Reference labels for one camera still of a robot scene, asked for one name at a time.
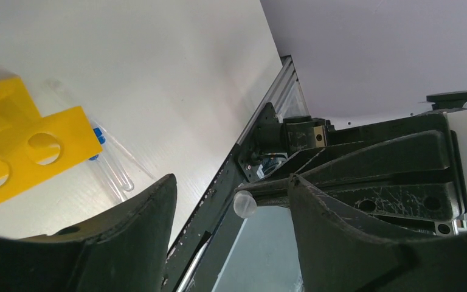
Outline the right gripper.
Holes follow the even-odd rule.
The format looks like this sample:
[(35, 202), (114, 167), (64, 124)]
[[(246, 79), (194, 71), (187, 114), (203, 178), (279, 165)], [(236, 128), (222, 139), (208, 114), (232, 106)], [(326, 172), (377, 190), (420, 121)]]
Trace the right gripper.
[(347, 128), (329, 147), (304, 150), (242, 190), (286, 186), (292, 174), (344, 204), (391, 224), (448, 235), (467, 212), (457, 146), (444, 114), (430, 113)]

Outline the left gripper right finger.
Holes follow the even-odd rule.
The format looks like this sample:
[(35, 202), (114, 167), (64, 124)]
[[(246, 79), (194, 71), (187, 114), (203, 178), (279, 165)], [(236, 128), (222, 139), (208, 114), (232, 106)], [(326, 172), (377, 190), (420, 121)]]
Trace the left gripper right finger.
[(305, 291), (467, 291), (467, 232), (401, 228), (299, 175), (290, 177), (288, 198)]

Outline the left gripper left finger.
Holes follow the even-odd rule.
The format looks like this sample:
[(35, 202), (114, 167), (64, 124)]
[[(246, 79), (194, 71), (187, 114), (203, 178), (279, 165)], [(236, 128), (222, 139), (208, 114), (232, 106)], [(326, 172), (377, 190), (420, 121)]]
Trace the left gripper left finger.
[(159, 291), (176, 197), (168, 174), (54, 235), (0, 237), (0, 291)]

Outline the yellow test tube rack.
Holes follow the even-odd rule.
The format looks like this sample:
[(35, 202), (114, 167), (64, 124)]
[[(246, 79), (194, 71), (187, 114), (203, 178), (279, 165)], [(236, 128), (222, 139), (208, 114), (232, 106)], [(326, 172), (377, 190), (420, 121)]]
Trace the yellow test tube rack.
[(81, 106), (42, 116), (18, 76), (0, 80), (0, 204), (102, 150)]

